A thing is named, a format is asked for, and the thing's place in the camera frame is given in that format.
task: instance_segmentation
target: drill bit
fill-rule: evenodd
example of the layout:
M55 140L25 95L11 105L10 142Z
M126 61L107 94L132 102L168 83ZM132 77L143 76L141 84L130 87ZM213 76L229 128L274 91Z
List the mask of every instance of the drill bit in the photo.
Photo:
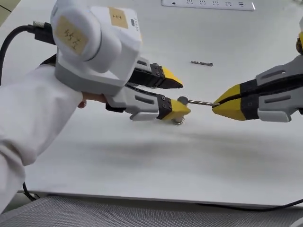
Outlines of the drill bit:
M205 62L200 62L200 61L191 61L192 64L198 64L198 65L206 65L212 67L214 64L212 63L205 63Z
M209 105L209 106L212 106L212 107L220 105L219 103L208 103L208 102L195 101L195 100L189 100L188 103L197 104L197 105Z

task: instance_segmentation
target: metal pin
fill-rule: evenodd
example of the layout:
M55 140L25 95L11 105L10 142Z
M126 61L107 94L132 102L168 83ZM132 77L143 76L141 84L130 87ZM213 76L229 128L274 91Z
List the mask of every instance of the metal pin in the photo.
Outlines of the metal pin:
M35 27L40 27L40 28L44 28L44 23L39 22L39 21L33 21L33 26Z
M192 64L198 64L198 65L206 65L212 67L214 64L212 63L205 63L205 62L200 62L200 61L191 61Z
M219 103L208 103L208 102L195 101L195 100L189 100L188 103L197 104L197 105L209 105L209 106L212 106L212 107L220 105Z

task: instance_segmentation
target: finger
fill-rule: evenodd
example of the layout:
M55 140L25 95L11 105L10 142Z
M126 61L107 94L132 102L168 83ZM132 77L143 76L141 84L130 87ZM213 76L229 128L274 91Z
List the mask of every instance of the finger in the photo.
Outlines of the finger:
M84 107L86 107L86 100L83 100L79 105L78 108L83 109Z
M83 92L83 98L87 99L87 100L93 100L93 101L106 103L106 98L104 95L96 95L96 94Z

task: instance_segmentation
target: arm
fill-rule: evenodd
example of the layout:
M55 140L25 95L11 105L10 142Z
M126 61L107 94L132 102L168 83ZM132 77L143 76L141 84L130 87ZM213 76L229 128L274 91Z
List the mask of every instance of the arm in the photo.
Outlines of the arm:
M82 101L82 93L60 83L54 70L43 65L0 88L0 213L21 188L24 166L48 148Z

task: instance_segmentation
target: handwritten label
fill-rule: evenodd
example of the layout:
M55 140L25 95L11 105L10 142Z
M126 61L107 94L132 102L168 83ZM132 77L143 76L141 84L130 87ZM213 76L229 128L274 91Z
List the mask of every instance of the handwritten label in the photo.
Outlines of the handwritten label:
M137 30L137 32L139 31L139 25L138 25L138 20L136 18L134 18L134 26Z
M109 8L110 20L112 22L112 25L128 29L128 24L124 11L120 9L116 9L114 7L108 7L108 8Z
M82 54L89 39L66 17L59 18L55 35L76 54Z

